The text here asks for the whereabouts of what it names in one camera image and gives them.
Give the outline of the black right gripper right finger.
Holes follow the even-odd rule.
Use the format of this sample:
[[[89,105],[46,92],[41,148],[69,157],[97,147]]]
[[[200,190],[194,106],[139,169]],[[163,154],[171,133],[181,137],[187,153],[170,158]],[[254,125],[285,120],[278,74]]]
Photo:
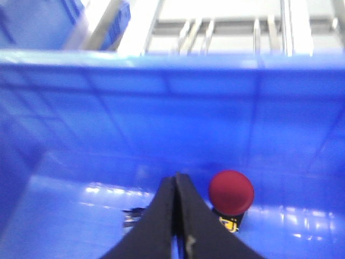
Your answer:
[[[175,176],[175,231],[182,258],[263,258],[229,232],[187,174]]]

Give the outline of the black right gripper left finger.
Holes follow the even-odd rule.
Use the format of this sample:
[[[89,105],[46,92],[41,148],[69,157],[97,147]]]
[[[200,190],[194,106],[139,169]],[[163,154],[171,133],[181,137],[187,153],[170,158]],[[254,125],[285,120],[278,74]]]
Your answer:
[[[171,258],[175,177],[165,177],[133,228],[102,258]]]

